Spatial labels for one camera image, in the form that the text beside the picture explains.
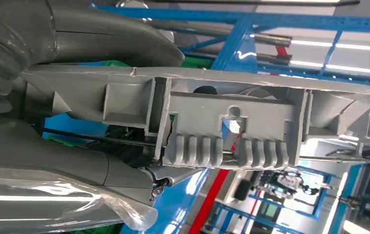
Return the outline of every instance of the fluorescent light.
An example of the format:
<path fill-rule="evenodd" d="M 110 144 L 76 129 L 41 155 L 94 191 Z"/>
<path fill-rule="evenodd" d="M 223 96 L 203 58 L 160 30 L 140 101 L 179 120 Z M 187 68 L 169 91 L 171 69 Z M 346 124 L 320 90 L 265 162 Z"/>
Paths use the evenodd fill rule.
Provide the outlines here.
<path fill-rule="evenodd" d="M 323 64 L 316 63 L 316 62 L 304 62 L 304 61 L 292 60 L 290 63 L 294 65 L 302 65 L 302 66 L 310 66 L 310 67 L 323 67 Z M 338 70 L 345 70 L 345 71 L 370 73 L 370 69 L 360 68 L 360 67 L 348 67 L 348 66 L 339 66 L 339 65 L 331 65 L 331 64 L 326 65 L 326 67 L 332 68 L 332 69 L 338 69 Z"/>
<path fill-rule="evenodd" d="M 323 64 L 316 63 L 316 62 L 303 62 L 303 61 L 292 60 L 290 61 L 290 63 L 295 64 L 295 65 L 303 65 L 303 66 L 310 66 L 310 67 L 323 67 Z"/>
<path fill-rule="evenodd" d="M 342 195 L 343 189 L 345 188 L 346 180 L 348 179 L 348 175 L 349 174 L 347 172 L 343 173 L 342 180 L 340 181 L 340 185 L 339 185 L 339 190 L 337 191 L 337 196 Z M 329 233 L 331 223 L 333 222 L 334 214 L 336 213 L 336 209 L 337 209 L 338 204 L 339 204 L 339 199 L 336 199 L 333 202 L 333 205 L 331 206 L 329 216 L 326 219 L 326 224 L 325 224 L 325 227 L 323 229 L 322 234 L 328 234 Z"/>
<path fill-rule="evenodd" d="M 367 69 L 367 68 L 347 67 L 347 66 L 338 66 L 338 65 L 330 65 L 330 64 L 328 64 L 326 67 L 333 68 L 333 69 L 339 69 L 339 70 L 346 70 L 346 71 L 370 73 L 370 69 Z"/>
<path fill-rule="evenodd" d="M 349 220 L 346 220 L 343 224 L 343 230 L 350 234 L 370 234 L 370 232 L 352 222 Z"/>
<path fill-rule="evenodd" d="M 314 45 L 314 46 L 324 46 L 324 47 L 331 47 L 332 45 L 332 43 L 327 43 L 327 42 L 306 41 L 306 40 L 291 40 L 291 44 Z"/>
<path fill-rule="evenodd" d="M 297 45 L 313 45 L 313 46 L 323 46 L 323 47 L 331 47 L 333 44 L 329 42 L 317 42 L 317 41 L 306 41 L 306 40 L 291 40 L 292 44 Z M 355 49 L 355 50 L 370 50 L 370 46 L 367 45 L 352 45 L 352 44 L 336 44 L 337 48 L 345 48 L 345 49 Z"/>
<path fill-rule="evenodd" d="M 356 50 L 370 50 L 370 46 L 367 45 L 336 44 L 336 47 Z"/>

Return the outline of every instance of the red bar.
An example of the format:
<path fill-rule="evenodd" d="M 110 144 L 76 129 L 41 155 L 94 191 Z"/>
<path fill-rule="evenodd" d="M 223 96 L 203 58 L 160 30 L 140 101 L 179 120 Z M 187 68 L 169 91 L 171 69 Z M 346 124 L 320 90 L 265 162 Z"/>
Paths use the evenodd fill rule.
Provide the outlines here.
<path fill-rule="evenodd" d="M 215 178 L 214 182 L 212 183 L 211 189 L 209 189 L 208 194 L 202 206 L 195 217 L 195 220 L 192 226 L 189 228 L 188 234 L 199 234 L 202 227 L 205 224 L 206 219 L 208 218 L 209 212 L 211 211 L 212 206 L 214 205 L 215 198 L 217 197 L 221 186 L 224 183 L 226 176 L 228 175 L 229 170 L 221 169 L 217 177 Z"/>
<path fill-rule="evenodd" d="M 286 48 L 283 46 L 276 46 L 276 50 L 278 55 L 288 55 Z"/>

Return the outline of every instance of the clear plastic wrap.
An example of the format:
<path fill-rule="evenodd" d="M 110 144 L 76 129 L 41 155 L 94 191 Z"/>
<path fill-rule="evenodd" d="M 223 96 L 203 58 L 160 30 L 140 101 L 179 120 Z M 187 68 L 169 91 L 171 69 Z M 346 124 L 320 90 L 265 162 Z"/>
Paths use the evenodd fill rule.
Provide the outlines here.
<path fill-rule="evenodd" d="M 80 181 L 36 170 L 0 168 L 0 233 L 57 233 L 124 222 L 151 227 L 156 209 Z"/>

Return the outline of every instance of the red pole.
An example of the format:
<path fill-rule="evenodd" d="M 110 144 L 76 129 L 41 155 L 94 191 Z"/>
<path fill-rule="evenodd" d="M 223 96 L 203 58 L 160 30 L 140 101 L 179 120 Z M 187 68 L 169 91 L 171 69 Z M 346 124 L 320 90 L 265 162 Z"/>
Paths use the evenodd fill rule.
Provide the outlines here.
<path fill-rule="evenodd" d="M 212 183 L 211 188 L 208 191 L 208 194 L 206 195 L 206 198 L 204 202 L 202 203 L 202 206 L 195 217 L 195 220 L 192 224 L 192 226 L 189 228 L 188 234 L 199 234 L 202 227 L 205 224 L 206 219 L 208 218 L 209 212 L 211 211 L 212 206 L 214 205 L 215 198 L 217 197 L 222 184 L 224 183 L 224 180 L 226 176 L 228 175 L 229 170 L 221 169 L 217 177 L 215 177 L 214 182 Z"/>

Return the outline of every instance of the gray plastic housing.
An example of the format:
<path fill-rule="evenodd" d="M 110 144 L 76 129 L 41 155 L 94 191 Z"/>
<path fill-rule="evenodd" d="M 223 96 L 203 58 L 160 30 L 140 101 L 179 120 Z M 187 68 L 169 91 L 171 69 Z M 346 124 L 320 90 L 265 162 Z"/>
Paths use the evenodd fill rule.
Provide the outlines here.
<path fill-rule="evenodd" d="M 144 128 L 156 144 L 155 159 L 169 166 L 276 169 L 296 165 L 307 139 L 343 134 L 359 138 L 356 157 L 370 146 L 366 85 L 189 68 L 71 65 L 34 66 L 21 78 L 28 82 L 26 115 L 67 112 Z M 207 85 L 218 95 L 193 93 Z M 224 119 L 241 123 L 233 155 L 223 154 Z"/>

